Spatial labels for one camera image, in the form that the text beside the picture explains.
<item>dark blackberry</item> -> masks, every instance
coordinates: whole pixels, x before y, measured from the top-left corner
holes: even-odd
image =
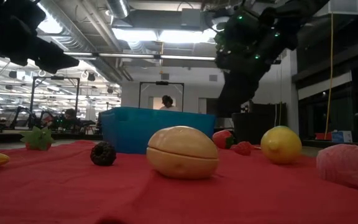
[[[108,142],[100,142],[92,149],[91,160],[98,166],[111,166],[116,160],[116,150]]]

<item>red cloth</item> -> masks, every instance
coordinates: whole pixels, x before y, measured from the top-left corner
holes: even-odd
[[[213,178],[187,181],[161,177],[143,155],[98,167],[92,146],[4,151],[0,223],[358,223],[358,190],[321,180],[315,158],[277,166],[260,151],[221,150]]]

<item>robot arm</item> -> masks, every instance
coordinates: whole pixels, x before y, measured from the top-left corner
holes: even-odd
[[[240,6],[215,37],[215,63],[224,70],[225,84],[218,111],[238,112],[255,95],[259,80],[285,49],[298,46],[297,33],[329,0],[289,0],[261,15]]]

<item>blue plastic bin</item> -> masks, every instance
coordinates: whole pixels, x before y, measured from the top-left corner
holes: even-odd
[[[163,128],[189,126],[211,138],[215,117],[208,114],[120,107],[102,112],[101,123],[103,140],[110,142],[117,152],[145,154],[151,136]]]

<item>toy raspberry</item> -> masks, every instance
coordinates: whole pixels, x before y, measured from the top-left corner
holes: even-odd
[[[230,149],[234,150],[234,152],[243,155],[243,156],[249,156],[251,155],[251,150],[254,149],[253,145],[249,142],[240,142],[239,144],[232,145]]]

